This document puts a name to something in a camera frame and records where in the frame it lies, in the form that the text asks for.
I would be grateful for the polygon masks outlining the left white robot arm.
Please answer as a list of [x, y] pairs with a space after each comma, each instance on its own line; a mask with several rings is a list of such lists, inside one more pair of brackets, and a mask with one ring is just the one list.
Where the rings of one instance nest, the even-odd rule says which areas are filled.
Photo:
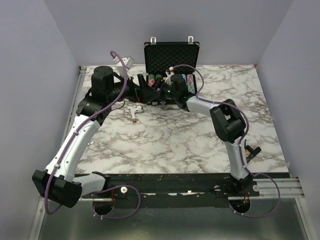
[[160, 97], [144, 76], [138, 74], [139, 84], [129, 76], [119, 76], [109, 66], [98, 66], [91, 76], [91, 88], [78, 104], [74, 123], [54, 159], [41, 170], [36, 170], [32, 181], [39, 194], [60, 206], [72, 208], [81, 196], [95, 192], [104, 198], [111, 185], [101, 173], [92, 173], [83, 180], [75, 180], [75, 171], [89, 140], [102, 126], [112, 105], [123, 99], [133, 103], [149, 103]]

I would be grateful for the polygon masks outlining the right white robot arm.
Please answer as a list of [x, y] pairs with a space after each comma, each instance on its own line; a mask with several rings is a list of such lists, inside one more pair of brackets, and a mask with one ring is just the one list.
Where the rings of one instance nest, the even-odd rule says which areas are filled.
[[253, 181], [247, 170], [245, 146], [242, 141], [249, 126], [248, 119], [232, 99], [213, 101], [202, 98], [188, 90], [181, 74], [162, 79], [157, 77], [152, 88], [163, 99], [171, 99], [183, 110], [211, 117], [218, 138], [224, 142], [230, 163], [230, 191], [241, 196]]

